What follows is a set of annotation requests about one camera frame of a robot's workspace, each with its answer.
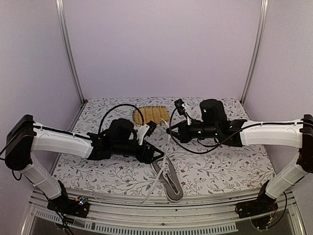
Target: brown basket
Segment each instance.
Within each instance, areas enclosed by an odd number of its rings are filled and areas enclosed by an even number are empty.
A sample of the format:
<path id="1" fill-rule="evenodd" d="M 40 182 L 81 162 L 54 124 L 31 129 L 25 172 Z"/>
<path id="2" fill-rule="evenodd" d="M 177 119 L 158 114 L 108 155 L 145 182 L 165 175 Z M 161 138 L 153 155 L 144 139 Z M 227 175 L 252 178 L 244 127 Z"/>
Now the brown basket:
<path id="1" fill-rule="evenodd" d="M 146 106 L 140 107 L 139 110 L 142 112 L 142 115 L 145 120 L 145 124 L 149 121 L 154 121 L 156 124 L 170 120 L 167 109 L 165 106 Z M 137 110 L 133 112 L 134 123 L 137 125 L 142 125 L 141 116 Z"/>

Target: shoelace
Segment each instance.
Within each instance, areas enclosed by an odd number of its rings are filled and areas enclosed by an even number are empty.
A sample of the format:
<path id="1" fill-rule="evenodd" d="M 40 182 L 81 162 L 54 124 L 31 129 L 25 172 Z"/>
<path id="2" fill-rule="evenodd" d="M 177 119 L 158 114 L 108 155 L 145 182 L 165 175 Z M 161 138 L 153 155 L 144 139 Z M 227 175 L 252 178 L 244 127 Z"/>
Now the shoelace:
<path id="1" fill-rule="evenodd" d="M 170 125 L 165 121 L 163 120 L 166 124 L 167 127 L 170 127 Z M 170 172 L 170 169 L 169 169 L 169 163 L 168 163 L 168 157 L 167 157 L 167 150 L 168 150 L 168 146 L 170 144 L 170 139 L 171 139 L 171 136 L 168 135 L 168 139 L 167 139 L 167 144 L 166 144 L 166 150 L 165 150 L 165 154 L 164 154 L 164 157 L 163 157 L 163 161 L 162 161 L 162 166 L 161 166 L 161 169 L 160 171 L 158 172 L 157 176 L 156 176 L 156 179 L 155 181 L 153 182 L 152 184 L 152 187 L 150 188 L 148 194 L 146 195 L 146 197 L 143 199 L 143 201 L 141 201 L 140 203 L 143 203 L 144 201 L 146 201 L 148 199 L 148 197 L 150 196 L 150 193 L 155 189 L 156 185 L 157 185 L 157 181 L 159 180 L 161 174 L 163 175 L 164 179 L 168 182 L 167 180 L 167 174 Z"/>

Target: floral tablecloth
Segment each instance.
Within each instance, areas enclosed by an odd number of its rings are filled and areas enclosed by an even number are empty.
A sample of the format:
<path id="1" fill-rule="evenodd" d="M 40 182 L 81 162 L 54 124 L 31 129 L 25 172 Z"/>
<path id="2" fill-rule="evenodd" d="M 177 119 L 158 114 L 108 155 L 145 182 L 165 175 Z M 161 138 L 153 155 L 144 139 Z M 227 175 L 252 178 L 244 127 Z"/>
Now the floral tablecloth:
<path id="1" fill-rule="evenodd" d="M 90 99 L 79 117 L 74 132 L 97 133 L 104 113 L 117 104 L 129 103 L 137 107 L 163 105 L 169 114 L 174 109 L 177 97 L 149 98 L 103 98 Z M 182 98 L 201 119 L 199 103 L 204 98 Z M 242 105 L 237 99 L 220 99 L 229 119 L 248 119 Z M 108 128 L 116 118 L 132 120 L 133 109 L 120 107 L 112 111 L 105 120 L 103 129 Z M 173 124 L 182 117 L 175 116 Z M 158 124 L 154 133 L 146 140 L 165 152 L 167 134 L 165 124 Z M 204 140 L 204 144 L 214 144 Z M 185 145 L 195 151 L 204 151 L 195 140 Z M 168 146 L 170 157 L 184 195 L 206 195 L 259 188 L 267 179 L 274 176 L 272 164 L 263 146 L 246 146 L 242 148 L 221 146 L 204 155 L 194 155 L 173 141 Z M 112 156 L 111 159 L 89 161 L 77 156 L 62 154 L 54 170 L 53 177 L 61 180 L 67 188 L 89 190 L 102 193 L 124 195 L 146 195 L 155 174 L 148 164 L 139 163 L 136 158 Z M 152 195 L 165 196 L 163 184 L 158 182 Z"/>

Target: white wall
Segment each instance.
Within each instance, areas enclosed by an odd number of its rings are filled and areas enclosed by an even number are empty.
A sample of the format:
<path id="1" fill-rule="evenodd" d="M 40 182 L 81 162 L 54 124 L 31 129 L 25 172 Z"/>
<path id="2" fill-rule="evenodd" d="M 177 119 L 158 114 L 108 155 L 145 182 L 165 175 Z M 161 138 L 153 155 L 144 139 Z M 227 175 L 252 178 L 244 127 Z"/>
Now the white wall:
<path id="1" fill-rule="evenodd" d="M 246 110 L 255 120 L 290 120 L 313 114 L 313 1 L 271 0 Z M 276 171 L 295 149 L 269 147 Z M 293 188 L 307 233 L 313 234 L 313 176 Z"/>
<path id="2" fill-rule="evenodd" d="M 68 129 L 79 101 L 55 1 L 0 1 L 0 15 L 0 146 L 24 114 L 32 114 L 45 125 Z M 51 167 L 52 161 L 42 159 L 46 167 Z M 0 161 L 1 235 L 20 233 L 31 192 L 29 182 L 15 181 Z"/>
<path id="3" fill-rule="evenodd" d="M 87 98 L 240 97 L 260 0 L 86 0 L 64 4 Z"/>

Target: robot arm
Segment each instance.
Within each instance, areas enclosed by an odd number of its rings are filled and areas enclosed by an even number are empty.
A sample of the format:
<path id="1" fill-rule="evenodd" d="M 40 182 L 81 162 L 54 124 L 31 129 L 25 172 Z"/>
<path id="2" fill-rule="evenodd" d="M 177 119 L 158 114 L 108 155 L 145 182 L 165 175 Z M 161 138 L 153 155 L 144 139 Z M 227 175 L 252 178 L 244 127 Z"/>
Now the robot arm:
<path id="1" fill-rule="evenodd" d="M 144 140 L 155 127 L 155 123 L 148 123 L 136 131 L 132 122 L 120 118 L 113 120 L 102 135 L 82 135 L 43 126 L 34 122 L 31 115 L 25 115 L 7 136 L 5 164 L 44 192 L 49 209 L 86 218 L 89 211 L 87 198 L 69 199 L 62 182 L 54 179 L 37 161 L 35 151 L 72 154 L 96 161 L 119 154 L 135 156 L 140 162 L 150 164 L 164 155 Z"/>
<path id="2" fill-rule="evenodd" d="M 175 102 L 175 107 L 180 115 L 190 117 L 190 114 L 186 114 L 188 110 L 181 99 Z M 240 218 L 278 209 L 276 198 L 298 183 L 305 175 L 313 173 L 313 117 L 311 115 L 286 122 L 256 122 L 243 119 L 229 121 L 223 103 L 214 99 L 201 102 L 200 109 L 202 121 L 194 119 L 181 121 L 168 128 L 167 133 L 181 143 L 188 143 L 191 139 L 216 138 L 220 144 L 235 147 L 265 144 L 299 148 L 299 155 L 262 186 L 257 199 L 237 204 L 236 212 Z"/>

